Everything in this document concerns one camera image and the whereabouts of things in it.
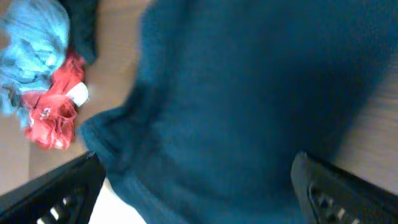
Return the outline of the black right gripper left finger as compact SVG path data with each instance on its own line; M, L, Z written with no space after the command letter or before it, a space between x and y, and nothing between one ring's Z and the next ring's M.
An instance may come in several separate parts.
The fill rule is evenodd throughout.
M1 196L1 223L87 224L105 178L87 152Z

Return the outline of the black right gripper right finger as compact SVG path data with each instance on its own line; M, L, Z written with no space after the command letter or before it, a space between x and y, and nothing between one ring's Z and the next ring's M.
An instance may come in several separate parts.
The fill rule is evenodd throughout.
M307 223L397 224L397 195L305 152L291 179Z

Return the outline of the navy blue shorts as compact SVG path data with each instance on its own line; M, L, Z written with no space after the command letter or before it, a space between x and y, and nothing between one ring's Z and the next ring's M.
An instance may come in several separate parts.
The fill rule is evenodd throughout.
M341 142L397 45L396 1L154 1L123 105L81 138L147 223L302 223L296 153Z

